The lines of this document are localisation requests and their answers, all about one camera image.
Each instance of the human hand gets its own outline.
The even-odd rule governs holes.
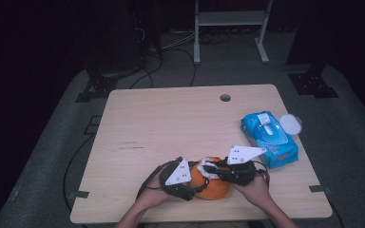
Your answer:
[[[271,203],[275,204],[274,200],[271,197],[271,194],[269,194],[266,180],[261,174],[257,174],[254,177],[253,181],[245,186],[234,183],[232,183],[231,185],[239,190],[249,202],[262,210],[270,206]]]
[[[142,194],[136,199],[135,203],[139,204],[144,209],[159,206],[165,201],[175,198],[174,196],[165,193],[162,189],[159,179],[160,173],[162,173],[162,171],[150,180]]]

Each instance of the white metal rack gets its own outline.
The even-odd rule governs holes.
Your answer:
[[[272,1],[268,0],[265,10],[253,11],[211,11],[200,12],[199,2],[195,2],[195,42],[194,42],[194,63],[201,62],[200,54],[200,27],[201,26],[246,26],[261,25],[259,37],[255,38],[259,55],[263,63],[269,63],[269,58],[263,47],[262,41],[268,24],[269,14],[272,8]]]

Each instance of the gray carpet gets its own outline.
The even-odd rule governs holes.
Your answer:
[[[166,51],[162,67],[152,73],[153,85],[189,86],[194,71],[193,86],[275,85],[287,110],[303,122],[299,136],[321,184],[331,190],[328,197],[345,227],[365,227],[365,107],[350,89],[346,78],[330,66],[325,67],[322,78],[339,98],[316,99],[312,95],[298,95],[288,74],[307,67],[285,65],[295,34],[266,33],[264,44],[270,58],[267,65],[260,60],[254,44],[255,36],[236,34],[218,45],[202,45],[202,62],[196,70],[191,57],[185,52]],[[165,34],[162,42],[166,46],[179,39],[180,36]],[[177,48],[192,55],[192,43]],[[149,58],[147,70],[154,70],[159,63],[159,59]],[[145,72],[141,71],[123,78],[117,89],[130,88],[144,75]],[[65,185],[68,196],[78,190],[94,141],[94,136],[91,139],[85,132],[86,127],[92,116],[102,115],[106,106],[106,99],[75,103],[87,81],[83,70],[69,85],[12,195],[2,208],[0,227],[81,227],[69,220],[63,197],[64,175],[68,167]],[[146,77],[133,88],[151,86]],[[89,132],[94,132],[94,128],[92,126]],[[71,207],[72,199],[67,200]],[[327,219],[296,219],[296,223],[300,227],[340,227],[336,214]],[[267,220],[264,224],[272,227]]]

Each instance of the table top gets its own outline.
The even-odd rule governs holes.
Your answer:
[[[224,102],[221,95],[231,100]],[[232,145],[250,146],[240,131],[247,114],[287,110],[274,85],[223,85],[114,90],[91,149],[70,219],[117,222],[132,205],[147,176],[179,156],[189,161],[228,156]],[[292,219],[328,218],[332,209],[298,136],[299,161],[271,169],[270,192]],[[267,219],[232,188],[228,199],[173,199],[146,212],[142,222]]]

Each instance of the hole in table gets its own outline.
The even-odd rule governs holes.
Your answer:
[[[223,102],[230,102],[230,100],[232,100],[232,98],[228,94],[221,94],[221,100]]]

